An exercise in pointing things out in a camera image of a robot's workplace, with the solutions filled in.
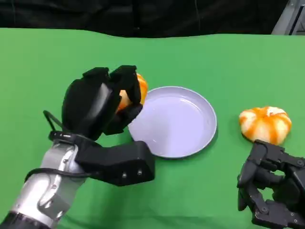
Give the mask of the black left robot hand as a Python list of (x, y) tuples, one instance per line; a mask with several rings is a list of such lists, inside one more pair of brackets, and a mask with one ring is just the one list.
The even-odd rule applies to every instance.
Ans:
[(93, 141), (122, 133), (142, 110), (136, 70), (135, 65), (121, 65), (111, 73), (95, 67), (74, 80), (63, 100), (64, 128)]

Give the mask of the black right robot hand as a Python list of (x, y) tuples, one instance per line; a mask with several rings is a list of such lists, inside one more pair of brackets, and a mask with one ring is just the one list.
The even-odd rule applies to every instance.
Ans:
[(305, 227), (305, 159), (255, 140), (237, 177), (238, 210), (269, 229)]

